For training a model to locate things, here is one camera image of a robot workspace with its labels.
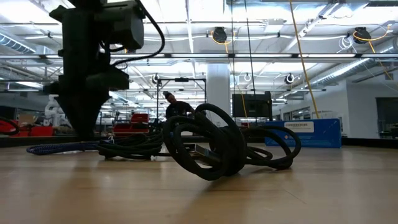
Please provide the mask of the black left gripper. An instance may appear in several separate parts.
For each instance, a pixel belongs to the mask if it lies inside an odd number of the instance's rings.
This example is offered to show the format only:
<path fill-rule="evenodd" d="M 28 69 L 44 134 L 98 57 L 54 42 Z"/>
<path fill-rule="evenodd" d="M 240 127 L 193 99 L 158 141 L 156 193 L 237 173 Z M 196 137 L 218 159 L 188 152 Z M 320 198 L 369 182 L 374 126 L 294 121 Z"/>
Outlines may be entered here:
<path fill-rule="evenodd" d="M 63 75 L 58 81 L 43 87 L 49 95 L 69 96 L 87 91 L 99 94 L 101 91 L 127 90 L 129 75 L 110 64 L 111 53 L 122 50 L 99 46 L 94 52 L 84 49 L 67 51 L 61 49 L 58 56 L 63 58 Z M 107 98 L 89 98 L 83 100 L 83 131 L 78 114 L 78 103 L 73 98 L 57 98 L 57 102 L 65 113 L 69 123 L 80 139 L 92 139 L 96 120 L 102 105 Z"/>

